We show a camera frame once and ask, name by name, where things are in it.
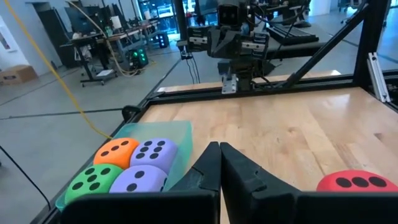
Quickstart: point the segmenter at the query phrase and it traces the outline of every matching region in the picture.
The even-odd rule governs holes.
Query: metal bracket
[[[236,93],[237,83],[236,83],[236,74],[224,74],[222,75],[223,81],[223,91],[222,94],[232,94]]]
[[[138,107],[138,106],[131,106],[131,105],[127,105],[122,109],[122,116],[123,116],[123,120],[124,122],[128,122],[134,113],[138,113],[142,110],[142,108]]]
[[[376,98],[382,103],[391,102],[377,53],[369,53],[367,63]]]
[[[148,100],[157,98],[157,97],[159,97],[159,96],[161,96],[161,95],[163,95],[163,94],[165,94],[165,93],[166,93],[166,92],[164,92],[164,91],[157,91],[157,92],[155,92],[155,93],[152,93],[150,96],[148,96]]]

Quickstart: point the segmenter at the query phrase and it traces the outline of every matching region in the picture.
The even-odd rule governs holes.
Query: cardboard box
[[[0,85],[15,85],[37,78],[35,70],[30,65],[16,65],[0,72]]]

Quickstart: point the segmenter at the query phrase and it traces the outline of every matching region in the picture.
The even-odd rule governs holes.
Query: red die
[[[363,170],[345,170],[324,176],[320,192],[397,192],[398,187],[380,175]]]

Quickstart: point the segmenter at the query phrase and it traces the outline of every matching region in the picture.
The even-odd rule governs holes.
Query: green die
[[[122,171],[122,168],[111,164],[97,164],[83,170],[70,183],[65,194],[65,204],[86,194],[108,193]]]

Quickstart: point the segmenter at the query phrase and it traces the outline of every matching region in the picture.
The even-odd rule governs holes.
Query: orange die
[[[94,165],[112,164],[122,169],[130,167],[130,157],[139,142],[131,138],[113,139],[103,145],[95,154]]]

